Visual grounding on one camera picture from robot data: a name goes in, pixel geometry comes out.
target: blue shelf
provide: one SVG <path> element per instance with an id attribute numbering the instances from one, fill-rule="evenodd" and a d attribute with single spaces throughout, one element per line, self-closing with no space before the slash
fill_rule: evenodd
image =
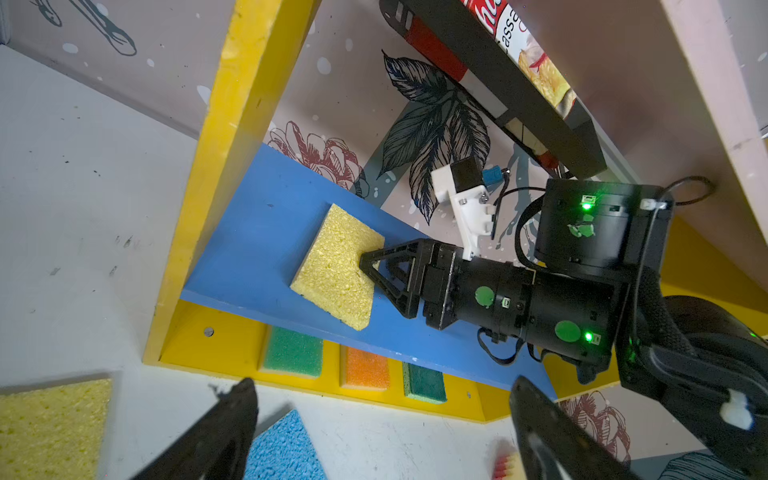
<path id="1" fill-rule="evenodd" d="M 542 364 L 521 352 L 514 365 L 497 365 L 478 345 L 477 327 L 470 323 L 457 322 L 440 332 L 428 327 L 423 315 L 403 318 L 377 289 L 371 323 L 358 332 L 294 293 L 291 280 L 331 204 L 382 234 L 386 246 L 424 237 L 262 145 L 181 298 L 503 389 L 525 374 L 555 398 Z M 509 356 L 514 343 L 492 349 L 497 356 Z"/>

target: yellow sponge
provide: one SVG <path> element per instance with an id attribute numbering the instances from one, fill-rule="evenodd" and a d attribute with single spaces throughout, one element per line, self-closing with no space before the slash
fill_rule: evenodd
<path id="1" fill-rule="evenodd" d="M 332 205 L 291 289 L 355 330 L 371 321 L 373 281 L 360 255 L 384 247 L 384 237 Z"/>
<path id="2" fill-rule="evenodd" d="M 95 478 L 110 379 L 0 396 L 0 478 Z"/>

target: orange sponge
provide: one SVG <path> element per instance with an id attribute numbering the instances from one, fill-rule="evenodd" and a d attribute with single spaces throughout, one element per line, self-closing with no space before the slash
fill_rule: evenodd
<path id="1" fill-rule="evenodd" d="M 387 358 L 341 346 L 341 386 L 345 389 L 383 392 L 389 388 Z"/>

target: green sponge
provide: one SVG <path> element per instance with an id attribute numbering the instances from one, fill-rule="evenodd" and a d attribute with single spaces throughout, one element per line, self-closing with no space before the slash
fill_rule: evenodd
<path id="1" fill-rule="evenodd" d="M 323 340 L 278 326 L 266 338 L 260 372 L 316 379 L 323 371 Z"/>
<path id="2" fill-rule="evenodd" d="M 403 362 L 402 386 L 406 397 L 410 399 L 434 403 L 435 405 L 440 405 L 448 400 L 445 396 L 442 372 L 437 370 Z"/>

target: white spot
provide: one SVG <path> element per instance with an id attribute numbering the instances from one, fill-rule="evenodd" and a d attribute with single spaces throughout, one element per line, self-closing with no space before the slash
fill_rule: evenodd
<path id="1" fill-rule="evenodd" d="M 200 95 L 200 98 L 202 98 L 205 104 L 208 105 L 208 101 L 210 100 L 210 88 L 205 85 L 198 85 L 197 94 Z"/>
<path id="2" fill-rule="evenodd" d="M 331 72 L 331 62 L 325 57 L 317 59 L 317 71 L 323 75 L 328 75 Z"/>

